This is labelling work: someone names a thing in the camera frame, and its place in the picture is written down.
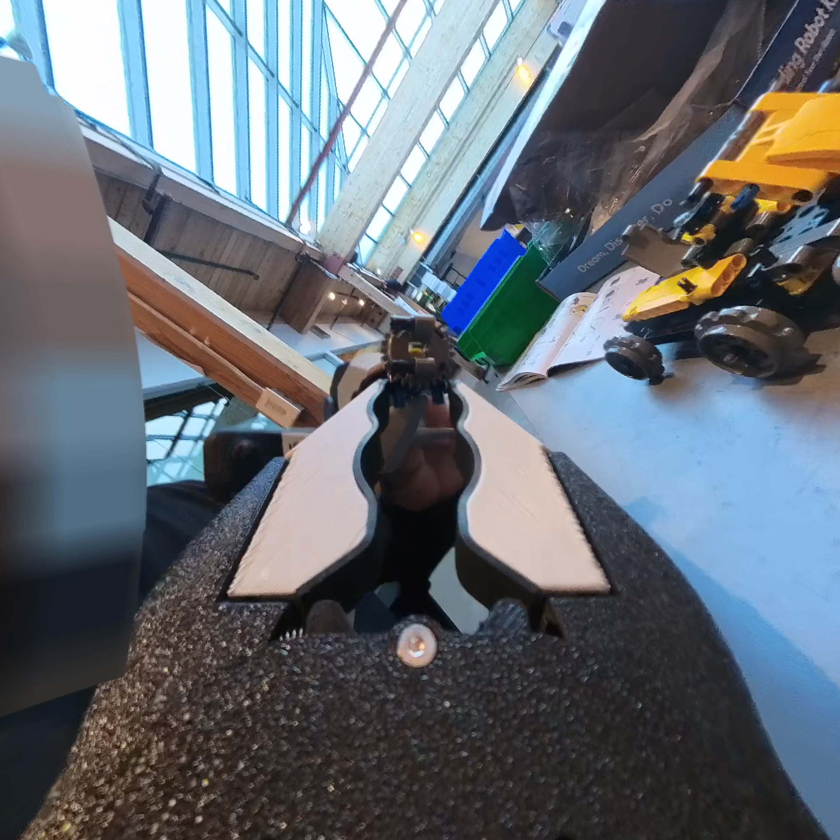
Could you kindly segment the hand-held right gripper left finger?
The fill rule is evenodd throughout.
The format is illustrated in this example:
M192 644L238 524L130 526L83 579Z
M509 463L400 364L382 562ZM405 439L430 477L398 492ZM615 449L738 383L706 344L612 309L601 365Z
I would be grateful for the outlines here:
M384 459L385 382L365 388L291 453L226 591L235 602L346 612L377 586L375 485Z

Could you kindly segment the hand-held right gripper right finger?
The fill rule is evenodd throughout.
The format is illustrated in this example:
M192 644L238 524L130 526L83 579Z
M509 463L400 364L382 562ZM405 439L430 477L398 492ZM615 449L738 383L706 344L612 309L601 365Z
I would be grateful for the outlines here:
M458 581L491 610L539 614L550 597L608 595L611 585L546 447L470 388L453 385Z

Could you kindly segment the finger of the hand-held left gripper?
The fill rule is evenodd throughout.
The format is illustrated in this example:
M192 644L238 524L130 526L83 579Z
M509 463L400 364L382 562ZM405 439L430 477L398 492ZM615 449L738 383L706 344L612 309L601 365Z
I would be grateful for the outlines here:
M342 362L332 377L327 396L327 419L330 420L359 393L384 375L382 358L352 358Z

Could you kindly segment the grey gear brick assembly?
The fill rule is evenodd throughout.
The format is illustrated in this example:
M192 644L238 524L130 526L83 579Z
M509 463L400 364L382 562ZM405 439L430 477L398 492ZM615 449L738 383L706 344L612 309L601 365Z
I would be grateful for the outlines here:
M386 390L397 409L420 396L443 405L457 367L447 327L435 316L421 314L390 318L383 364Z

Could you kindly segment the grey desk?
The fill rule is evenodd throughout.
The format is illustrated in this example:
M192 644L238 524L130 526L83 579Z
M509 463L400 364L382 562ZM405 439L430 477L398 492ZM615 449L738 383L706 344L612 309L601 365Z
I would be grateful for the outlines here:
M671 376L603 362L512 392L466 383L570 456L665 549L715 618L773 745L838 836L838 328L820 368L760 384L665 347Z

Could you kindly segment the person's left hand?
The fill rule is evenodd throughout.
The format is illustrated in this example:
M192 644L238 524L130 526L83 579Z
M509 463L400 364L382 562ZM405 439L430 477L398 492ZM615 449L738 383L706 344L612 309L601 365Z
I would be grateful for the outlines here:
M430 403L423 427L443 429L437 436L408 446L401 464L381 479L381 501L384 505L411 512L425 511L441 501L456 497L465 486L459 469L455 427L450 406Z

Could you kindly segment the wooden beam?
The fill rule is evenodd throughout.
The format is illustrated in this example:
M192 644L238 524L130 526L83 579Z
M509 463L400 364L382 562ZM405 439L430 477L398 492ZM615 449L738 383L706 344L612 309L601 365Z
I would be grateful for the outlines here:
M275 424L323 423L324 371L127 228L108 224L139 331Z

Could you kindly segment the green plastic bin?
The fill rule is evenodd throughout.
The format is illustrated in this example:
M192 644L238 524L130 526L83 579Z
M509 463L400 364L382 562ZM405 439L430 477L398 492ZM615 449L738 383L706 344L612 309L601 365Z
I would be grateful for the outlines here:
M537 283L547 266L530 243L458 337L467 359L492 366L518 361L559 304Z

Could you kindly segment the blue plastic bin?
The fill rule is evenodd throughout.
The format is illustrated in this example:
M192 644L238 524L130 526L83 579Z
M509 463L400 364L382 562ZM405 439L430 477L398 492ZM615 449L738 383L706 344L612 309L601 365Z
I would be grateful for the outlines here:
M525 252L526 246L503 228L442 310L441 319L452 334L459 336L469 326Z

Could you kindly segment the white instruction booklet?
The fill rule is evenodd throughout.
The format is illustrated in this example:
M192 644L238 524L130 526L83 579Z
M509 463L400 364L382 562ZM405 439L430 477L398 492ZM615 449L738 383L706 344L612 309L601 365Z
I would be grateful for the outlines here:
M605 341L624 334L625 310L657 278L633 266L604 280L596 292L576 292L563 299L501 378L497 392L544 382L560 368L601 361Z

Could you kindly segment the white roof beam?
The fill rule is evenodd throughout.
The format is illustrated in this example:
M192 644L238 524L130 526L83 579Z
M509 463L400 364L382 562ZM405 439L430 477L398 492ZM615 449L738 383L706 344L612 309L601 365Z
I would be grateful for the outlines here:
M434 19L370 137L351 140L345 177L318 231L325 256L366 264L520 2L436 2Z

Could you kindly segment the large grid window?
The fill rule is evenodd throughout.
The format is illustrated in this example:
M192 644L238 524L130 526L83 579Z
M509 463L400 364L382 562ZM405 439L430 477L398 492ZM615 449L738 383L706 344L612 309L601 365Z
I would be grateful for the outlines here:
M33 64L93 128L122 135L217 193L317 238L436 2L2 2L2 57ZM365 266L413 267L440 221L419 203L445 143L504 115L553 52L556 2L520 2Z

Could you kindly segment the dark blue cardboard kit box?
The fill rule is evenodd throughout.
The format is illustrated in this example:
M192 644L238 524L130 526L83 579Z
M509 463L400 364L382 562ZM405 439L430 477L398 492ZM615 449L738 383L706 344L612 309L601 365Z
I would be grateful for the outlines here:
M556 300L624 262L631 225L668 226L772 88L838 67L838 2L586 2L486 197L481 227L557 224L538 285Z

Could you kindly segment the yellow black brick vehicle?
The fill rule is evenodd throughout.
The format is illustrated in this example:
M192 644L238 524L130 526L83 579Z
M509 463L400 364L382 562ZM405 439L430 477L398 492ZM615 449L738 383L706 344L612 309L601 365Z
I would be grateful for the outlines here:
M838 326L838 74L817 91L772 87L696 178L667 227L637 223L623 255L655 282L622 314L604 359L666 378L661 344L693 340L717 368L777 382L818 367L808 336Z

